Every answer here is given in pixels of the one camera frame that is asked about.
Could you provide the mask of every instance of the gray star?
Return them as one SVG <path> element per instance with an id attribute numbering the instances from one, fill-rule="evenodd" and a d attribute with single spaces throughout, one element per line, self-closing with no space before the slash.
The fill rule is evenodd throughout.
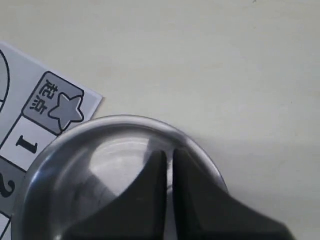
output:
<path id="1" fill-rule="evenodd" d="M 48 112 L 48 116 L 58 120 L 61 132 L 71 123 L 80 123 L 84 120 L 84 114 L 80 110 L 82 100 L 80 95 L 69 98 L 64 92 L 59 94 L 57 106 Z"/>

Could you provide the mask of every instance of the white table surface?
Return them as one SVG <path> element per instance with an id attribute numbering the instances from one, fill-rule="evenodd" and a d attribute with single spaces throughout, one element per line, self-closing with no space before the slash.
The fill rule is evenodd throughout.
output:
<path id="1" fill-rule="evenodd" d="M 192 136 L 232 196 L 320 236 L 318 0 L 2 0 L 0 40 Z"/>

